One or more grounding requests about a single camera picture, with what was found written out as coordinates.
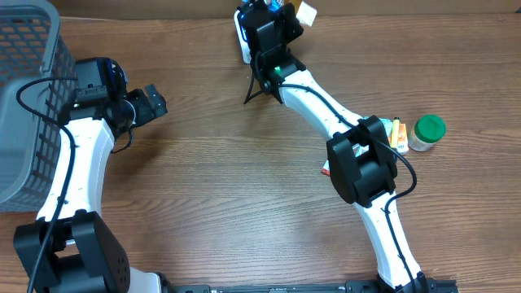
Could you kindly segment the teal orange snack pack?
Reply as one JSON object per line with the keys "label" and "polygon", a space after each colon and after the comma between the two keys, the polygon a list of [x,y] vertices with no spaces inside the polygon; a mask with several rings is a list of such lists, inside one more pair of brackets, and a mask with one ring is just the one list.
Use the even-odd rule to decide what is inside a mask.
{"label": "teal orange snack pack", "polygon": [[[393,121],[387,118],[380,118],[386,131],[388,141],[391,141]],[[356,155],[362,155],[369,150],[368,146],[359,146]]]}

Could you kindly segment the small orange snack box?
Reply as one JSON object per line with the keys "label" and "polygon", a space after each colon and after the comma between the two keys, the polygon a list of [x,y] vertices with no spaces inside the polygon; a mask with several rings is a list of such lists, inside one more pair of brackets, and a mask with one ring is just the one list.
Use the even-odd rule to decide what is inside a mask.
{"label": "small orange snack box", "polygon": [[397,150],[401,155],[405,155],[409,151],[409,140],[407,135],[406,124],[400,123],[400,128],[398,131],[398,142],[397,142]]}

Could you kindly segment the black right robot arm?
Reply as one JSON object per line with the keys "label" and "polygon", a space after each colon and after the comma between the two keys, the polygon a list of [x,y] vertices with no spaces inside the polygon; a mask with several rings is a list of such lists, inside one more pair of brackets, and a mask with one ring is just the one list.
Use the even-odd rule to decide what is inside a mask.
{"label": "black right robot arm", "polygon": [[290,51],[304,31],[293,4],[271,9],[244,1],[234,21],[252,79],[262,93],[301,114],[325,139],[330,179],[339,196],[359,212],[377,259],[380,292],[428,292],[397,211],[396,163],[377,116],[359,116],[334,100]]}

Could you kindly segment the red stick snack packet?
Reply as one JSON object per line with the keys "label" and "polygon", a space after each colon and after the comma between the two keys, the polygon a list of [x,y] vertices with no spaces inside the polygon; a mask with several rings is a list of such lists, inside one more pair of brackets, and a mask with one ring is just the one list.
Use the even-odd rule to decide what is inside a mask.
{"label": "red stick snack packet", "polygon": [[326,175],[328,177],[331,175],[330,165],[329,165],[329,161],[328,160],[322,166],[321,174]]}

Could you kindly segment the green lidded beige jar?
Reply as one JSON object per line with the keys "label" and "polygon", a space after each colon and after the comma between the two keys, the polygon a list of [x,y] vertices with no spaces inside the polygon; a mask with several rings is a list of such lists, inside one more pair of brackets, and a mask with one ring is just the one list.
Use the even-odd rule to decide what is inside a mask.
{"label": "green lidded beige jar", "polygon": [[408,136],[409,147],[415,151],[431,149],[446,133],[445,122],[436,115],[421,117]]}

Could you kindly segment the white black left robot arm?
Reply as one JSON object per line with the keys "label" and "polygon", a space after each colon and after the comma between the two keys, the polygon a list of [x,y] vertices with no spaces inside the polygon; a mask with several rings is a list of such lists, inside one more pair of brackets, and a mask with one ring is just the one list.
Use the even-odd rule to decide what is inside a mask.
{"label": "white black left robot arm", "polygon": [[127,90],[122,67],[106,57],[82,59],[69,79],[74,88],[58,115],[17,103],[59,129],[59,156],[46,201],[32,224],[15,230],[14,248],[28,274],[29,292],[170,292],[161,273],[129,264],[125,249],[101,216],[109,155],[123,133],[167,113],[154,85]]}

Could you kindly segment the yellow highlighter pen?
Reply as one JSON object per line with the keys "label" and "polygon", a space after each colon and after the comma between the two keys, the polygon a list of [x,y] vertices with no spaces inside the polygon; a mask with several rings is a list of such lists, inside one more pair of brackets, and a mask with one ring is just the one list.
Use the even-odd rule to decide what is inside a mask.
{"label": "yellow highlighter pen", "polygon": [[399,142],[399,137],[400,137],[400,127],[401,127],[401,120],[399,117],[395,117],[392,122],[392,133],[391,133],[391,141],[390,141],[390,145],[394,149],[398,148],[398,142]]}

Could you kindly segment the beige brown snack pouch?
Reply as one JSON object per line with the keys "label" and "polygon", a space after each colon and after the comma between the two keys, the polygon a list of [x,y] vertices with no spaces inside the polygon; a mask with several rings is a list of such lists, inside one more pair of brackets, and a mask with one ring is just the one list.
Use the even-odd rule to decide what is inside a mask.
{"label": "beige brown snack pouch", "polygon": [[298,4],[296,10],[296,18],[302,25],[311,27],[316,17],[317,10],[314,7],[311,7],[308,3],[304,1]]}

